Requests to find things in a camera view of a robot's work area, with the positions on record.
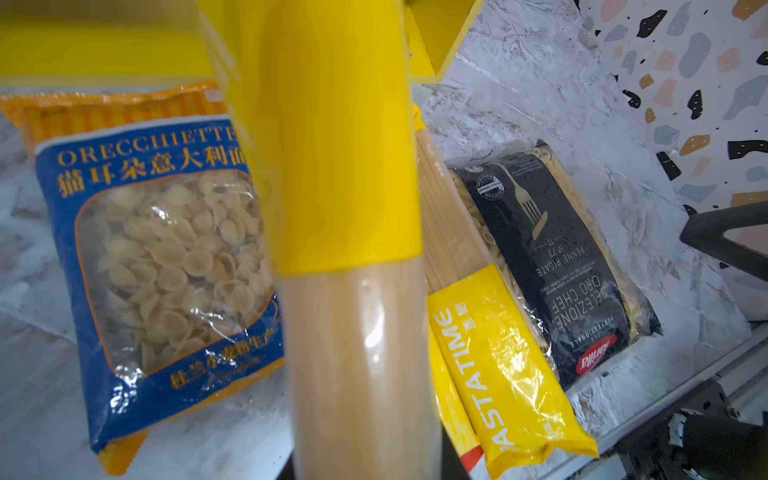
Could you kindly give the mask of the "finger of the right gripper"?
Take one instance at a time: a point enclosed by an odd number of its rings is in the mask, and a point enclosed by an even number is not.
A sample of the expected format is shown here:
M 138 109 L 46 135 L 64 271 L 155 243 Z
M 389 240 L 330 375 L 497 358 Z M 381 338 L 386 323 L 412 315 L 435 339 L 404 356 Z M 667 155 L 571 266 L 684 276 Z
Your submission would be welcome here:
M 729 230 L 767 223 L 767 202 L 726 208 L 691 216 L 680 234 L 680 241 L 696 250 L 742 270 L 762 281 L 767 280 L 767 255 L 728 239 Z

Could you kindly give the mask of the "yellow spaghetti pack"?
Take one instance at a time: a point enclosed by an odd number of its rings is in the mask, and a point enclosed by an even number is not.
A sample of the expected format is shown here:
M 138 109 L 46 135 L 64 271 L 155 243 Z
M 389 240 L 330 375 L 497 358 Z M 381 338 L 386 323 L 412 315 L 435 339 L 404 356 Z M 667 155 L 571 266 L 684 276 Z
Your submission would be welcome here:
M 528 328 L 418 108 L 413 110 L 430 329 L 483 449 L 486 471 L 541 464 L 597 442 Z
M 437 479 L 400 1 L 232 1 L 208 51 L 259 196 L 300 479 Z

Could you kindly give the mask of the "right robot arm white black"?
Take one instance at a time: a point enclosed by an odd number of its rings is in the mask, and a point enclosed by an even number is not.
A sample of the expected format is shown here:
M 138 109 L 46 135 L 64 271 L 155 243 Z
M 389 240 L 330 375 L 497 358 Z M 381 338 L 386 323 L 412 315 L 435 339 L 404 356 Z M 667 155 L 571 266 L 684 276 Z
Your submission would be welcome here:
M 767 255 L 729 238 L 731 230 L 767 224 L 765 200 L 692 216 L 680 240 L 765 281 Z M 743 423 L 725 411 L 714 382 L 694 388 L 617 444 L 629 479 L 765 479 L 767 425 Z

